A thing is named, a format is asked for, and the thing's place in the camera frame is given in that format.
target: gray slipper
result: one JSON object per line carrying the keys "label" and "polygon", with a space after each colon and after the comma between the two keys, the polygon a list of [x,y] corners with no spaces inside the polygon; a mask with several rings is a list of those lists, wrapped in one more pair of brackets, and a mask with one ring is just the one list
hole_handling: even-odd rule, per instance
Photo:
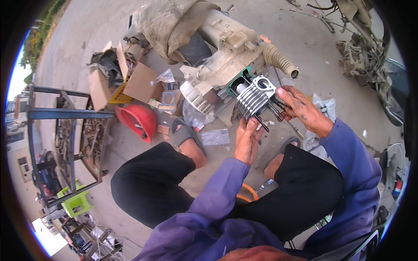
{"label": "gray slipper", "polygon": [[171,126],[171,131],[173,133],[173,142],[175,145],[180,147],[184,141],[187,139],[194,139],[197,146],[203,151],[203,154],[206,156],[206,152],[203,149],[203,144],[200,141],[199,137],[197,137],[196,132],[193,130],[192,127],[188,126],[182,117],[177,117],[173,121],[173,125]]}
{"label": "gray slipper", "polygon": [[298,137],[296,137],[296,136],[293,136],[293,137],[291,137],[290,139],[288,139],[288,140],[286,140],[286,142],[285,143],[283,143],[283,145],[282,145],[282,147],[280,148],[280,150],[279,150],[279,153],[278,154],[280,154],[280,153],[285,153],[285,149],[286,149],[286,146],[287,146],[287,144],[290,144],[291,142],[297,142],[298,143],[298,148],[300,148],[301,147],[301,140],[298,138]]}
{"label": "gray slipper", "polygon": [[273,158],[271,158],[269,161],[268,161],[268,163],[267,163],[267,165],[263,168],[263,169],[266,169],[267,168],[267,166],[269,165],[269,163],[277,156],[277,155],[279,155],[279,154],[281,154],[281,153],[285,153],[285,149],[286,149],[286,146],[287,146],[287,144],[290,144],[291,142],[297,142],[298,143],[298,148],[300,148],[301,147],[301,141],[300,141],[300,139],[298,138],[298,137],[296,137],[296,136],[293,136],[293,137],[291,137],[290,139],[288,139],[288,140],[286,140],[285,141],[285,143],[283,143],[283,145],[282,145],[282,147],[280,147],[280,150],[279,150],[279,153],[278,154],[276,154],[276,155],[274,155],[274,157]]}

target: purple jacket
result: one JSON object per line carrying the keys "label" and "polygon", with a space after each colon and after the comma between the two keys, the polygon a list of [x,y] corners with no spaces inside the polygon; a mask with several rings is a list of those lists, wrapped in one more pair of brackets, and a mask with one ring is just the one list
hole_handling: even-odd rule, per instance
{"label": "purple jacket", "polygon": [[[356,134],[337,118],[326,138],[328,155],[344,178],[344,198],[331,221],[307,240],[303,249],[318,256],[370,232],[380,196],[382,170]],[[186,213],[155,227],[133,260],[217,260],[237,248],[273,246],[286,251],[263,224],[223,218],[230,213],[250,166],[227,158],[212,175]]]}

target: foot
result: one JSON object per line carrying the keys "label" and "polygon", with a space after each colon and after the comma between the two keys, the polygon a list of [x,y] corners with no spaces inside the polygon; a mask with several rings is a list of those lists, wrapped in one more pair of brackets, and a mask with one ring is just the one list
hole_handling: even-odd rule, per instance
{"label": "foot", "polygon": [[[296,146],[296,147],[298,146],[297,142],[291,142],[290,144],[292,144],[293,146]],[[284,156],[285,155],[283,153],[280,153],[272,161],[270,161],[267,168],[265,168],[265,170],[264,170],[264,176],[266,178],[274,180],[274,174],[279,169],[280,164],[282,164]]]}
{"label": "foot", "polygon": [[[179,130],[183,125],[177,125],[177,129]],[[203,151],[197,146],[196,142],[193,138],[185,140],[179,148],[181,149],[181,153],[191,158],[196,165],[196,169],[199,169],[206,165],[207,158],[203,154]]]}

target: person's hand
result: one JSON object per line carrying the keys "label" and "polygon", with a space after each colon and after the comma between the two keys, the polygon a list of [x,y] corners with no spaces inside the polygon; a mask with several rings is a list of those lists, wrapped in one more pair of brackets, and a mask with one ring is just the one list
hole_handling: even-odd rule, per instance
{"label": "person's hand", "polygon": [[282,113],[287,121],[298,117],[309,131],[315,132],[320,138],[328,136],[334,123],[325,117],[300,90],[295,86],[285,85],[283,88],[277,88],[276,94],[292,107],[292,109],[285,107],[286,114]]}
{"label": "person's hand", "polygon": [[255,157],[257,156],[258,141],[264,131],[264,128],[260,128],[255,133],[258,124],[259,122],[254,117],[250,118],[248,123],[242,118],[240,120],[240,126],[237,129],[234,158],[248,165],[254,163]]}

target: right hand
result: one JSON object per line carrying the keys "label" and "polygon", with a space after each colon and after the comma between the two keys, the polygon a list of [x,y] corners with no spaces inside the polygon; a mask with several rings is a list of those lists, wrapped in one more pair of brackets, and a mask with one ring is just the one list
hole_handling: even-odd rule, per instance
{"label": "right hand", "polygon": [[321,111],[295,86],[285,85],[276,89],[277,96],[292,109],[285,107],[285,120],[298,117],[308,131],[315,132],[320,138],[330,133],[334,123],[321,113]]}

